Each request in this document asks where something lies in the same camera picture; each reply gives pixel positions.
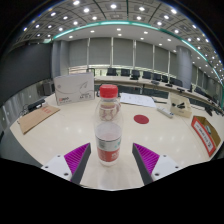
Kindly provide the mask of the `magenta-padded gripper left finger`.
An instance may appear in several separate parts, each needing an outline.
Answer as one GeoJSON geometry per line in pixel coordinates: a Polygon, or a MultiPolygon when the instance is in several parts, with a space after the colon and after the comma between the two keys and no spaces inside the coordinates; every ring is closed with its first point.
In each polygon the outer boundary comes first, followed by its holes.
{"type": "Polygon", "coordinates": [[[91,144],[87,143],[65,155],[57,154],[42,169],[79,185],[90,154],[91,144]]]}

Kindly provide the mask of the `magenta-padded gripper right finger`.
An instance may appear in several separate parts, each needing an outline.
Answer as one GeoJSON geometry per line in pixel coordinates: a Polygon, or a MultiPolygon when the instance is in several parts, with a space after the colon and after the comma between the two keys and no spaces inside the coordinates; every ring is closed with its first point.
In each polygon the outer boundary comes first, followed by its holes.
{"type": "Polygon", "coordinates": [[[168,155],[159,155],[137,143],[133,144],[132,153],[145,185],[181,169],[181,167],[168,155]]]}

